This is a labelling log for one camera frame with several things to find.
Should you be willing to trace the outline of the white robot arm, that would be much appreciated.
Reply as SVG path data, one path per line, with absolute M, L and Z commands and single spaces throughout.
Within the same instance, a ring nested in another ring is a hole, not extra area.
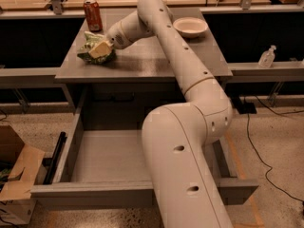
M 162 0 L 138 0 L 137 10 L 112 26 L 89 55 L 98 58 L 154 35 L 185 101 L 152 110 L 142 148 L 165 228 L 233 228 L 203 156 L 232 121 L 229 98 L 174 29 Z

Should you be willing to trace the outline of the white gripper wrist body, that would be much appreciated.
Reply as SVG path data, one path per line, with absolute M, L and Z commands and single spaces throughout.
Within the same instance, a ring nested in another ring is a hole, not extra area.
M 115 49 L 125 49 L 132 45 L 132 42 L 124 34 L 121 22 L 114 24 L 106 32 L 105 37 Z

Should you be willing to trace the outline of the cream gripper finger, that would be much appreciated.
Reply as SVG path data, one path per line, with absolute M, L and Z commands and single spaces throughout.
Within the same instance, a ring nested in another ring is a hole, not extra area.
M 99 58 L 110 54 L 112 49 L 113 45 L 108 40 L 103 40 L 102 42 L 94 46 L 88 54 L 92 58 Z

